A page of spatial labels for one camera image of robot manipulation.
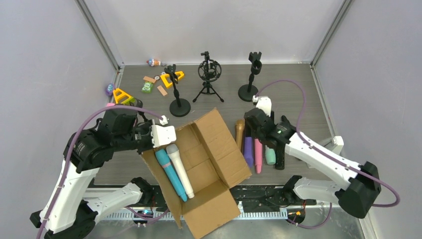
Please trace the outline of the gold microphone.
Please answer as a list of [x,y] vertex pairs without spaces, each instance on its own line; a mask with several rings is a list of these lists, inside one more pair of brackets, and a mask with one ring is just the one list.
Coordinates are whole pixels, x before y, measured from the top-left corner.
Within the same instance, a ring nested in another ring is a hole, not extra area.
[[235,142],[241,152],[243,149],[244,129],[245,129],[244,119],[238,119],[235,123]]

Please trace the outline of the pink microphone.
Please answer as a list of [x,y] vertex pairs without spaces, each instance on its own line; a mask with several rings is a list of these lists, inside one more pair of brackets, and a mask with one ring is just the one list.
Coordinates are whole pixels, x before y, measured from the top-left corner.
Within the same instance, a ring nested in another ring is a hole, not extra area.
[[254,139],[254,159],[256,173],[260,174],[262,172],[263,145],[257,138]]

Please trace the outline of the black sparkle grille microphone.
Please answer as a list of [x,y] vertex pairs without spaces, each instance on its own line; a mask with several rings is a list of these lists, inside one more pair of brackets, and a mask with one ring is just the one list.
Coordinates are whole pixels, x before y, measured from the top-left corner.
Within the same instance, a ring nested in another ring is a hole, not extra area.
[[281,116],[281,122],[277,124],[277,133],[284,140],[279,144],[276,153],[276,164],[275,169],[284,170],[285,169],[285,145],[286,142],[289,143],[290,137],[296,133],[296,128],[290,123],[285,115]]

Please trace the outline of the teal microphone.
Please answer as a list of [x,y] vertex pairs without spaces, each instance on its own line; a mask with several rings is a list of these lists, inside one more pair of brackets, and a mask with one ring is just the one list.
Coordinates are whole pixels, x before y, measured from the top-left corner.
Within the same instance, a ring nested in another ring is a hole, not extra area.
[[268,165],[274,165],[276,163],[276,153],[275,150],[265,146],[265,160]]

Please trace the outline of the purple microphone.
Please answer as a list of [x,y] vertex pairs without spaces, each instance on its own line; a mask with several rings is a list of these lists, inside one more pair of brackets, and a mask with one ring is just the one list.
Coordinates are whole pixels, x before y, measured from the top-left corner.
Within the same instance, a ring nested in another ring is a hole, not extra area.
[[243,142],[243,156],[249,168],[254,165],[253,138],[249,129],[245,129]]

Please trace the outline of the black mic stand wide clip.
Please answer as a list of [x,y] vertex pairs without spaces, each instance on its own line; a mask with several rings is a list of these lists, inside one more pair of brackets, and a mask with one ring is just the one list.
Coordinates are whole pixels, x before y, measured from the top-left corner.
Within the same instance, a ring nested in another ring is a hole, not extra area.
[[251,102],[252,97],[258,93],[258,89],[253,85],[253,82],[255,76],[258,75],[262,69],[261,56],[262,52],[249,53],[248,60],[251,62],[251,69],[248,84],[242,85],[238,90],[239,98],[245,102]]

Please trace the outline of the black mic stand round base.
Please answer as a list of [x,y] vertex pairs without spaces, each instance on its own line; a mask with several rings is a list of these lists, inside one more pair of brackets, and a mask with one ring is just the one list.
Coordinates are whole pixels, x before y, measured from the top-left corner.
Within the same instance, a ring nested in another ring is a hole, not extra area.
[[190,112],[191,104],[186,99],[180,98],[180,93],[176,87],[179,82],[179,77],[176,74],[176,65],[168,65],[164,71],[166,74],[169,74],[170,80],[173,83],[173,93],[175,99],[170,103],[170,113],[178,118],[184,117]]

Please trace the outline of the cardboard box with label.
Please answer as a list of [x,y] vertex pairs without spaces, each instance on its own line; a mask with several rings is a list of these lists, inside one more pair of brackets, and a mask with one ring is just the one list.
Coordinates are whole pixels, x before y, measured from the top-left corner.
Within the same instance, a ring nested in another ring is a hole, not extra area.
[[201,239],[240,215],[230,189],[249,178],[251,171],[217,109],[176,129],[176,137],[192,199],[184,202],[178,196],[157,160],[157,149],[143,152],[142,158],[178,227],[184,219],[193,237]]

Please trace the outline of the black tripod shock mount stand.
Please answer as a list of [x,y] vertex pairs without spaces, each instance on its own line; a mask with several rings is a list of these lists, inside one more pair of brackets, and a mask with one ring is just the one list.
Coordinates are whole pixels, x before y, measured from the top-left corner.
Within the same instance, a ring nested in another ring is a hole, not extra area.
[[199,91],[197,96],[193,99],[193,103],[197,101],[201,94],[204,95],[217,95],[222,103],[224,99],[213,88],[212,83],[217,81],[222,73],[221,65],[210,58],[210,53],[205,51],[201,53],[204,56],[204,61],[198,66],[198,76],[202,79],[203,88]]

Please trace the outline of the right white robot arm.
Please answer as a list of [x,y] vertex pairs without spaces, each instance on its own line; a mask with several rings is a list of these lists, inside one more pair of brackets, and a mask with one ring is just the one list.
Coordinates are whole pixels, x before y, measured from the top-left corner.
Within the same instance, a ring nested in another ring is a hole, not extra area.
[[311,180],[294,175],[286,183],[289,198],[330,202],[353,217],[366,217],[381,192],[376,165],[369,161],[359,164],[337,155],[298,132],[286,117],[274,123],[263,110],[253,108],[244,119],[263,145],[302,160],[329,178]]

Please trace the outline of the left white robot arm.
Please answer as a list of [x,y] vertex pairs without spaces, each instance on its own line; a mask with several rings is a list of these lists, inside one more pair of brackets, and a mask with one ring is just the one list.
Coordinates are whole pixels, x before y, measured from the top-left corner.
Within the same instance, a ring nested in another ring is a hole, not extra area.
[[44,209],[30,216],[38,238],[83,239],[109,214],[132,204],[149,204],[153,188],[143,178],[133,178],[121,189],[91,200],[83,198],[100,168],[119,151],[142,154],[175,140],[173,127],[162,127],[153,119],[139,121],[148,111],[140,107],[114,105],[90,116],[93,127],[84,123],[70,137],[64,152],[60,177]]

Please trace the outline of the blue toy microphone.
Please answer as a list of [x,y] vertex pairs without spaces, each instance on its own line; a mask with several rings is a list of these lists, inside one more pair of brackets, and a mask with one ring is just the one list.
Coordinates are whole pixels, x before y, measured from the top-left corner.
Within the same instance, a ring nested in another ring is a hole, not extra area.
[[164,169],[168,179],[170,180],[175,192],[182,199],[183,202],[188,200],[186,191],[181,183],[179,176],[177,175],[171,159],[168,156],[167,152],[164,149],[160,149],[155,152],[156,159],[161,167]]

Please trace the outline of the white microphone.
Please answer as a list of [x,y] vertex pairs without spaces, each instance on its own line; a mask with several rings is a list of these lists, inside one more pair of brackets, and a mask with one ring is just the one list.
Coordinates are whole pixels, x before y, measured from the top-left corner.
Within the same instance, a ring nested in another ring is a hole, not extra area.
[[187,172],[184,168],[184,165],[181,160],[180,151],[176,144],[169,144],[166,147],[166,152],[171,159],[173,166],[179,176],[179,179],[184,187],[185,193],[189,199],[192,199],[195,194],[190,183],[190,180],[187,176]]

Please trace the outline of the yellow green triangle block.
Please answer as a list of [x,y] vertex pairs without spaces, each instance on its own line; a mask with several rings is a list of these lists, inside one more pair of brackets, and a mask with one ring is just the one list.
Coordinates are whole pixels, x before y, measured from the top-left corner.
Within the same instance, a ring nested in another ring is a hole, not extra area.
[[116,88],[113,90],[112,93],[113,93],[115,104],[135,106],[136,99],[130,94],[128,94],[127,92],[125,92],[124,90],[120,88]]

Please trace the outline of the green toy block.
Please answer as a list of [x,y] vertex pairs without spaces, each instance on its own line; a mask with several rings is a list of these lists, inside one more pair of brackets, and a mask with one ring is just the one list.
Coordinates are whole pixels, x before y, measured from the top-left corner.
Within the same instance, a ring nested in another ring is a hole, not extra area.
[[154,87],[154,84],[152,82],[145,82],[141,91],[143,93],[149,94],[152,92],[153,87]]

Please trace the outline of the small orange wooden block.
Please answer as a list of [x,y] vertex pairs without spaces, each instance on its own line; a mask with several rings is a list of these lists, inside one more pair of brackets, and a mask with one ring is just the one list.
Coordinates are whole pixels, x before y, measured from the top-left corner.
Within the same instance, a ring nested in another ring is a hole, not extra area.
[[158,87],[157,87],[157,90],[160,92],[160,94],[162,95],[162,96],[167,96],[168,95],[168,93],[167,93],[167,91],[161,86],[161,85],[159,85]]

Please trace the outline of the small colourful toy figure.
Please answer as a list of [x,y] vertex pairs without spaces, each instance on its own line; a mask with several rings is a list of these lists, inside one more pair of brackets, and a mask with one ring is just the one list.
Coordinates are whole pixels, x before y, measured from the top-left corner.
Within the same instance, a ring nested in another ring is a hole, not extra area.
[[162,62],[160,60],[156,60],[156,59],[148,59],[146,61],[146,63],[151,66],[151,67],[155,67],[155,66],[161,66]]

